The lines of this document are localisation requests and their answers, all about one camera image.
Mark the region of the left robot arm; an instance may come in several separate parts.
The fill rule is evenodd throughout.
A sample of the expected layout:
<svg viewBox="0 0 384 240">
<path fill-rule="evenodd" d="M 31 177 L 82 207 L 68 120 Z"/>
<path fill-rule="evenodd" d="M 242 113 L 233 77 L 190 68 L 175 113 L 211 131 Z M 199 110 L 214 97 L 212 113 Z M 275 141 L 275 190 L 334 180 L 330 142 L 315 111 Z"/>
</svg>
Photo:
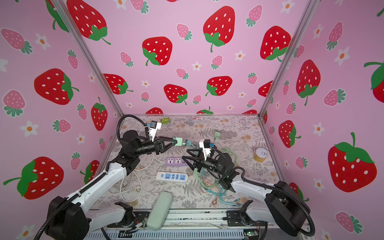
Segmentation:
<svg viewBox="0 0 384 240">
<path fill-rule="evenodd" d="M 144 126 L 146 135 L 139 136 L 134 130 L 121 135 L 120 128 L 126 118 L 128 115 L 122 116 L 117 123 L 117 139 L 122 146 L 118 155 L 107 162 L 105 170 L 82 188 L 65 198 L 56 197 L 50 202 L 47 219 L 36 233 L 36 240 L 43 234 L 55 240 L 83 240 L 88 233 L 118 223 L 128 216 L 130 206 L 122 202 L 116 203 L 112 210 L 105 210 L 93 217 L 89 217 L 87 213 L 114 184 L 123 181 L 135 171 L 140 156 L 162 154 L 174 147 L 178 141 L 156 135 L 162 126 L 161 123 L 151 122 L 147 125 L 134 115 L 130 115 L 130 118 Z"/>
</svg>

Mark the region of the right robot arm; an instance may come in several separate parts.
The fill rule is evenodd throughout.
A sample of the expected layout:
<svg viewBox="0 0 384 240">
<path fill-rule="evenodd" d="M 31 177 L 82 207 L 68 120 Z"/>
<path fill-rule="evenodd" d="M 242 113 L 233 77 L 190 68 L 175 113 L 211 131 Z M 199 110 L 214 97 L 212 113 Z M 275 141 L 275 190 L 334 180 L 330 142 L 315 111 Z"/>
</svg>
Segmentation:
<svg viewBox="0 0 384 240">
<path fill-rule="evenodd" d="M 235 166 L 227 153 L 222 153 L 216 147 L 204 153 L 204 149 L 188 149 L 188 155 L 182 159 L 192 170 L 200 172 L 205 169 L 225 189 L 234 193 L 248 195 L 264 202 L 266 213 L 256 211 L 251 204 L 245 208 L 246 215 L 253 222 L 275 223 L 290 236 L 303 234 L 313 237 L 316 233 L 310 208 L 301 197 L 285 182 L 271 185 L 246 178 L 246 170 Z"/>
</svg>

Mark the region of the teal charger plug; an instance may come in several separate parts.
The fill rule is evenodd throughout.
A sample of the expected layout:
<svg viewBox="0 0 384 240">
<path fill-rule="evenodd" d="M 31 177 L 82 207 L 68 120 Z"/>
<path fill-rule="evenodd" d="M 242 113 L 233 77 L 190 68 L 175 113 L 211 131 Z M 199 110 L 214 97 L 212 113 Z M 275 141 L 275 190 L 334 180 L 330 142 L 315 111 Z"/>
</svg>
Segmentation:
<svg viewBox="0 0 384 240">
<path fill-rule="evenodd" d="M 193 142 L 192 142 L 191 140 L 186 140 L 186 141 L 185 141 L 185 145 L 186 145 L 187 147 L 193 147 L 193 148 L 196 147 L 196 146 L 193 144 Z"/>
</svg>

